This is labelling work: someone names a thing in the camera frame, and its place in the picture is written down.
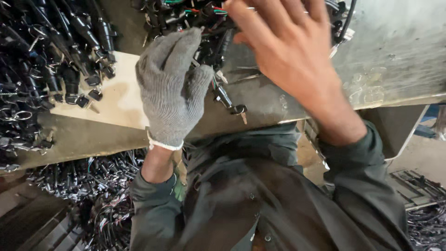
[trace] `finger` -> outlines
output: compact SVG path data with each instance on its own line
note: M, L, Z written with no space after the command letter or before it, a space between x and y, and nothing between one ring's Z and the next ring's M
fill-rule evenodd
M293 22L280 0L248 0L278 37L289 33Z
M167 57L172 51L172 47L175 46L181 35L182 34L179 32L171 33L166 37L157 38L155 41L150 43L139 59L138 65L141 72L148 69L148 63L150 63L150 67L162 70Z
M304 0L304 4L313 20L320 23L328 22L328 12L324 0Z
M288 15L297 25L305 25L308 20L308 15L302 6L301 0L281 0L283 6L288 11Z
M194 69L187 84L189 107L203 106L204 97L206 96L213 75L214 70L208 65L202 64Z
M245 34L243 32L239 32L234 36L234 39L232 40L234 44L245 44L248 46L250 50L252 50L252 45L249 44L248 39L246 38Z
M226 1L224 8L243 31L254 50L261 50L276 44L277 37L257 13L248 9L243 0Z
M169 57L164 71L184 76L189 70L192 58L201 42L201 30L192 28L178 40Z

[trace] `glove cuff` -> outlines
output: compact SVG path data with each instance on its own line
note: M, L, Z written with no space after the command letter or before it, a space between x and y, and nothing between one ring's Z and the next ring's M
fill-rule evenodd
M165 149L171 150L171 151L177 151L177 150L180 150L181 148L183 148L183 144L184 144L183 140L181 140L180 146L169 146L169 145L166 145L164 143L154 140L152 137L150 137L149 130L146 130L146 131L147 131L147 137L149 138L149 149L150 150L152 150L154 146L161 146L162 148L165 148Z

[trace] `person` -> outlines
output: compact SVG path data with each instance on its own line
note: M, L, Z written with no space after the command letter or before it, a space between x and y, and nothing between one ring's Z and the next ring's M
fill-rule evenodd
M151 146L130 187L131 250L412 250L403 204L386 184L382 142L343 96L329 60L323 0L227 0L260 70L296 98L320 128L332 198L297 165L295 123L188 142L213 71L188 71L201 32L155 40L136 65ZM183 148L188 190L173 187Z

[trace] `dark green sleeve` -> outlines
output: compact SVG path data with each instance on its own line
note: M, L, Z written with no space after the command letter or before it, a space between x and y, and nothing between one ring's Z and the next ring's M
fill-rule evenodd
M381 138L372 123L365 124L368 133L357 143L334 147L320 142L330 168L324 178L335 185L334 201L376 242L411 250L404 205L384 180Z
M175 175L161 184L144 180L141 173L130 185L135 205L130 250L169 250L182 227L181 203L172 191Z

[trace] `wooden board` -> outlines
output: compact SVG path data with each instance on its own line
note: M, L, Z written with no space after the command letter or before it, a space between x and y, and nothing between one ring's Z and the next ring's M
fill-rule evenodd
M103 98L100 102L93 103L100 114L90 109L82 109L77 105L60 103L51 109L51 113L137 129L145 129L149 126L149 120L143 111L140 88L136 81L135 65L139 56L123 52L114 52L114 55L117 60L116 77L103 81L101 87ZM80 93L87 96L91 89L84 81L81 81Z

